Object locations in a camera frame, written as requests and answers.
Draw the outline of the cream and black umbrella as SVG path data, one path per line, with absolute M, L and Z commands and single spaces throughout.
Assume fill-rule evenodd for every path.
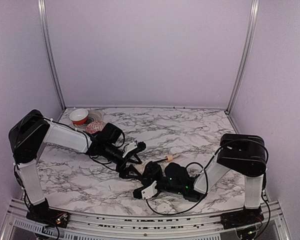
M 163 159 L 160 160 L 148 160 L 145 162 L 142 162 L 141 165 L 134 165 L 138 171 L 142 174 L 142 178 L 151 178 L 155 176 L 162 176 L 163 175 L 163 169 L 161 164 L 169 164 L 174 159 L 180 157 L 181 153 L 175 153 L 171 155 L 166 155 Z

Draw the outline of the red patterned bowl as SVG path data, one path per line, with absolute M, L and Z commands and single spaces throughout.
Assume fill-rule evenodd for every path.
M 102 131 L 105 126 L 106 123 L 104 121 L 93 121 L 87 125 L 85 131 L 89 134 L 95 134 Z

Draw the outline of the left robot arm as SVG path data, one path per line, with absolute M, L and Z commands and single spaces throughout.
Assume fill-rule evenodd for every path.
M 112 123 L 90 134 L 48 119 L 37 109 L 30 111 L 8 133 L 14 176 L 24 192 L 28 209 L 26 218 L 56 228 L 66 228 L 70 218 L 70 213 L 50 208 L 43 193 L 37 171 L 37 159 L 43 145 L 70 149 L 93 161 L 101 156 L 114 163 L 115 171 L 120 173 L 132 157 L 135 158 L 133 163 L 141 164 L 138 153 L 146 149 L 146 144 L 138 141 L 117 146 L 117 140 L 123 136 L 123 131 Z

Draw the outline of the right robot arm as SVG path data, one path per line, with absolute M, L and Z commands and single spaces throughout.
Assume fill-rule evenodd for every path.
M 187 167 L 174 162 L 164 169 L 156 162 L 147 163 L 139 177 L 143 186 L 133 191 L 133 197 L 148 200 L 160 192 L 169 192 L 198 203 L 225 174 L 235 171 L 244 176 L 243 208 L 223 213 L 221 224 L 224 229 L 256 224 L 264 220 L 261 202 L 262 191 L 266 186 L 268 159 L 269 153 L 261 137 L 226 133 L 221 137 L 219 148 L 198 176 L 190 176 Z

